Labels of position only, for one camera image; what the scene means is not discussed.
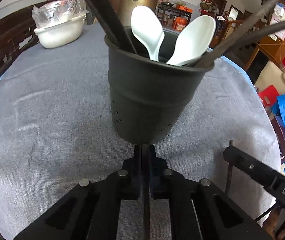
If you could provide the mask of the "clear plastic bag with bowls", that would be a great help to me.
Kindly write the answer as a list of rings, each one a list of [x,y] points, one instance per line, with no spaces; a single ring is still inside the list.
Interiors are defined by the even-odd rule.
[[[37,28],[47,28],[67,22],[87,12],[86,6],[80,0],[57,0],[40,8],[34,6],[31,16]]]

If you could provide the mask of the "white plastic spoon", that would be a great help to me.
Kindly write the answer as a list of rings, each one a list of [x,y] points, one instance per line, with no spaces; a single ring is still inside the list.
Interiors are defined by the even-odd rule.
[[[135,7],[131,14],[131,29],[136,39],[147,49],[149,59],[159,61],[165,33],[155,13],[143,5]]]
[[[211,16],[199,16],[178,35],[173,55],[167,64],[184,66],[199,59],[211,43],[216,30],[216,21]]]

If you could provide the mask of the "grey tablecloth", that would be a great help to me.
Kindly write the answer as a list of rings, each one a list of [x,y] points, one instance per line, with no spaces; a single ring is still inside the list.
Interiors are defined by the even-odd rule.
[[[0,80],[0,233],[13,239],[81,179],[121,168],[133,145],[111,121],[104,31],[88,25],[73,43],[37,44]],[[185,178],[224,189],[229,142],[280,170],[276,135],[260,98],[222,58],[205,74],[157,156]]]

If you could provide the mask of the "carved dark wooden sideboard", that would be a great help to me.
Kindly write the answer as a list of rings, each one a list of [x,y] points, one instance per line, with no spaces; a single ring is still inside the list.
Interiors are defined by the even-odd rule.
[[[33,7],[30,5],[0,20],[0,76],[23,51],[39,42],[31,16]]]

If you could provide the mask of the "dark wooden side table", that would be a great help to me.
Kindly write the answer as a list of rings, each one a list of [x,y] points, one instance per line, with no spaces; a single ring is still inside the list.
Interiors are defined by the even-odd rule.
[[[156,15],[161,24],[175,30],[186,27],[190,21],[193,10],[182,5],[159,4]]]

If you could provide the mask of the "white plastic basin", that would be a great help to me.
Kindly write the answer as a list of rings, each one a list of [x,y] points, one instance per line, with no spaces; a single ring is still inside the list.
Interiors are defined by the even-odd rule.
[[[46,49],[53,49],[64,46],[77,40],[85,25],[87,10],[72,16],[68,20],[62,20],[57,23],[41,23],[32,16],[36,23],[34,29],[40,44]]]

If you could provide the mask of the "dark metal utensil holder cup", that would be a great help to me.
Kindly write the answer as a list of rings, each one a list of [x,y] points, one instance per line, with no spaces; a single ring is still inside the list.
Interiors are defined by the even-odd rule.
[[[167,29],[159,61],[151,61],[131,29],[125,30],[136,54],[119,49],[105,37],[112,123],[118,135],[130,143],[155,144],[173,128],[214,64],[200,68],[167,64],[178,37],[178,33]]]

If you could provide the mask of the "wall calendar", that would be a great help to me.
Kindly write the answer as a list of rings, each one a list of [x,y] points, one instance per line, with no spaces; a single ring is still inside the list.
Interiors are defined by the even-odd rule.
[[[279,23],[285,21],[285,5],[283,3],[277,3],[275,5],[271,20],[270,20],[270,25]],[[268,35],[272,40],[277,41],[285,40],[285,29],[275,32],[273,34]]]

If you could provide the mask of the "red child chair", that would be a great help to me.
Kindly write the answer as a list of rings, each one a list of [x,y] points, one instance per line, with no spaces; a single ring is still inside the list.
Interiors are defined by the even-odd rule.
[[[275,104],[279,93],[273,85],[270,85],[265,90],[258,92],[258,96],[264,107],[271,107]]]

